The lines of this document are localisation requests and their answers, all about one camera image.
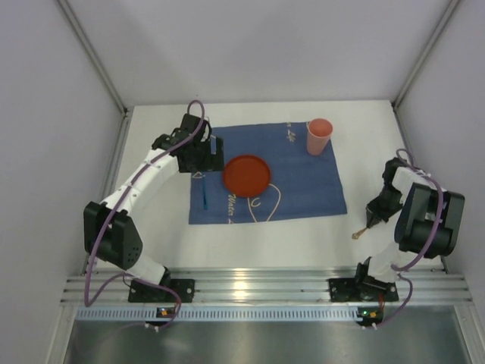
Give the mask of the red plate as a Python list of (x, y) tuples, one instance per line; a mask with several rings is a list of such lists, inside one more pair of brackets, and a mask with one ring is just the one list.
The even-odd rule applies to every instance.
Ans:
[(236, 197), (252, 198), (269, 187), (271, 170), (267, 162), (256, 155), (238, 155), (224, 167), (222, 180)]

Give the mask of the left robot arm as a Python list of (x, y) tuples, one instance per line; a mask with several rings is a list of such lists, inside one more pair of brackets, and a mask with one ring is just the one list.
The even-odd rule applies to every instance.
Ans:
[(84, 248), (127, 274), (161, 285), (169, 276), (144, 246), (136, 221), (162, 185), (178, 173), (222, 171), (224, 140), (207, 120), (185, 113), (181, 125), (160, 135), (139, 167), (102, 202), (83, 211)]

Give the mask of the blue handled utensil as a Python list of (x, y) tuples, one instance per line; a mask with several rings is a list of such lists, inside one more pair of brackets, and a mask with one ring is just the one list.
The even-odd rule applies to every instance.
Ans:
[(203, 198), (203, 208), (205, 211), (208, 210), (208, 199), (207, 199), (207, 187), (205, 175), (202, 175), (202, 198)]

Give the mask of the gold spoon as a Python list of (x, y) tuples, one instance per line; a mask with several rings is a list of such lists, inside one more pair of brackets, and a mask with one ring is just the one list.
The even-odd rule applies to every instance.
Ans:
[(352, 239), (358, 240), (360, 236), (363, 235), (367, 230), (368, 230), (368, 227), (364, 227), (361, 230), (356, 231), (355, 233), (352, 234)]

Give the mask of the blue cloth placemat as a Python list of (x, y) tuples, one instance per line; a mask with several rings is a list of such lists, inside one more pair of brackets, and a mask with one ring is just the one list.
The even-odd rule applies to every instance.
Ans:
[[(216, 127), (224, 140), (224, 158), (256, 155), (271, 170), (269, 187), (260, 195), (240, 198), (224, 186), (220, 172), (191, 178), (189, 224), (242, 224), (313, 218), (347, 213), (333, 147), (319, 156), (307, 152), (305, 122)], [(203, 208), (205, 175), (208, 210)]]

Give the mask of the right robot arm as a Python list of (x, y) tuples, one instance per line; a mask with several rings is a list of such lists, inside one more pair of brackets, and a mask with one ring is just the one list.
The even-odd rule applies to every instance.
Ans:
[(383, 188), (366, 205), (366, 228), (398, 215), (393, 242), (357, 265), (358, 284), (385, 290), (397, 274), (421, 259), (449, 256), (455, 249), (465, 197), (443, 189), (429, 174), (400, 158), (385, 164)]

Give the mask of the pink plastic cup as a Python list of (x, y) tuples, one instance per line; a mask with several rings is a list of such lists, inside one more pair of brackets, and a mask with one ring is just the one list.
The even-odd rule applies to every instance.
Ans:
[(325, 118), (316, 118), (308, 122), (307, 152), (320, 155), (330, 141), (333, 125)]

